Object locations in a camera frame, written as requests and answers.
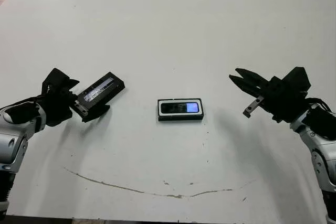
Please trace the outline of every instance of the black cable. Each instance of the black cable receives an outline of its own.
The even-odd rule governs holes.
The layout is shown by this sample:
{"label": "black cable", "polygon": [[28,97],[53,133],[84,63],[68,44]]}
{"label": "black cable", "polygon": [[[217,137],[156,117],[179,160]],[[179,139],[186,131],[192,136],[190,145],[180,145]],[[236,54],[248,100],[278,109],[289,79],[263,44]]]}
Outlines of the black cable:
{"label": "black cable", "polygon": [[306,98],[306,101],[309,104],[318,103],[324,110],[331,112],[329,106],[319,98]]}
{"label": "black cable", "polygon": [[40,94],[40,95],[38,95],[38,96],[36,96],[36,97],[29,97],[29,98],[23,99],[23,100],[21,100],[21,101],[15,102],[15,103],[13,103],[13,104],[4,106],[4,107],[0,108],[0,110],[2,110],[3,108],[6,108],[6,107],[9,107],[9,106],[15,106],[15,105],[18,105],[18,104],[21,104],[21,103],[24,103],[24,102],[34,102],[34,101],[36,101],[37,98],[42,98],[42,97],[45,97],[45,95]]}

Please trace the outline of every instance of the brown stain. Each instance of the brown stain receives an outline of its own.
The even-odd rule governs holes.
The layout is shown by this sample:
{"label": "brown stain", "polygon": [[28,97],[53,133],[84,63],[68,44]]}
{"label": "brown stain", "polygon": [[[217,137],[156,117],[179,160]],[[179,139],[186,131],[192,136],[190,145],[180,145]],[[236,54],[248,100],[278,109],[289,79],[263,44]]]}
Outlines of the brown stain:
{"label": "brown stain", "polygon": [[[165,195],[165,194],[156,194],[156,193],[150,193],[150,192],[146,192],[146,191],[140,191],[140,190],[136,190],[136,189],[133,189],[133,188],[124,187],[124,186],[118,186],[118,185],[114,185],[114,184],[105,183],[104,181],[98,181],[98,180],[95,180],[95,179],[88,178],[86,176],[80,175],[80,174],[75,173],[75,172],[73,172],[73,171],[71,171],[71,170],[69,170],[69,169],[67,169],[65,167],[63,167],[63,168],[66,171],[68,171],[69,173],[74,174],[74,175],[76,175],[76,176],[78,176],[80,178],[83,178],[85,180],[91,181],[93,183],[101,184],[101,185],[104,185],[104,186],[110,186],[110,187],[114,187],[114,188],[118,188],[118,189],[122,189],[122,190],[132,191],[134,193],[139,193],[139,194],[155,195],[155,196],[161,196],[161,197],[171,197],[171,198],[175,198],[175,199],[193,198],[193,197],[197,197],[199,195],[213,194],[213,193],[218,193],[218,192],[221,192],[221,191],[233,191],[233,189],[220,189],[220,190],[203,191],[201,193],[193,194],[193,195],[181,195],[181,194],[178,194],[178,195],[172,195],[172,194]],[[248,183],[246,183],[243,186],[241,186],[239,189],[242,189],[243,187],[251,184],[254,181],[256,181],[256,179],[249,181]]]}

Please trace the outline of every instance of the display screen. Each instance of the display screen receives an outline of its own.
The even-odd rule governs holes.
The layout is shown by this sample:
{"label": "display screen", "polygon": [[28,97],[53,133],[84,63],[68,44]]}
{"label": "display screen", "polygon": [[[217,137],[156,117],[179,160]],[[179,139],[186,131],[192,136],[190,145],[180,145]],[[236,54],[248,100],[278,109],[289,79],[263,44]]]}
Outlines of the display screen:
{"label": "display screen", "polygon": [[113,78],[108,78],[107,80],[103,81],[89,93],[84,96],[84,100],[87,102],[91,102],[94,98],[96,98],[101,92],[103,92],[109,85],[113,83]]}
{"label": "display screen", "polygon": [[198,111],[199,109],[197,102],[172,102],[161,104],[161,112],[164,114],[195,113]]}

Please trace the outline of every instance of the white table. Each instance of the white table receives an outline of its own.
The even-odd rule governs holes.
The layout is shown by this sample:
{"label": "white table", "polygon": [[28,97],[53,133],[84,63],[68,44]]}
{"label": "white table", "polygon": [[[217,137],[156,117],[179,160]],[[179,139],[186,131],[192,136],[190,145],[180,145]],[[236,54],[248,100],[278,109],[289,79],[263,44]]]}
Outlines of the white table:
{"label": "white table", "polygon": [[[40,94],[53,67],[112,71],[126,89],[99,122],[29,142],[11,215],[215,223],[324,223],[310,153],[228,78],[304,66],[334,110],[336,0],[6,0],[1,106]],[[159,123],[156,101],[202,98],[201,123]]]}

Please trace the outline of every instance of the cable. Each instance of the cable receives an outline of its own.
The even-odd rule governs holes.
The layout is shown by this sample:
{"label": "cable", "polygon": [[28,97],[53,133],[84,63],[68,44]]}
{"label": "cable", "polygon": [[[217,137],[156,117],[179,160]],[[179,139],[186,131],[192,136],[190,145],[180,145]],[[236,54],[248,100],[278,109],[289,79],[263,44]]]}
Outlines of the cable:
{"label": "cable", "polygon": [[313,104],[313,103],[318,103],[319,105],[321,105],[321,107],[328,111],[328,112],[331,112],[331,109],[329,108],[329,106],[322,101],[322,99],[319,99],[319,98],[306,98],[306,101],[309,103],[309,104]]}

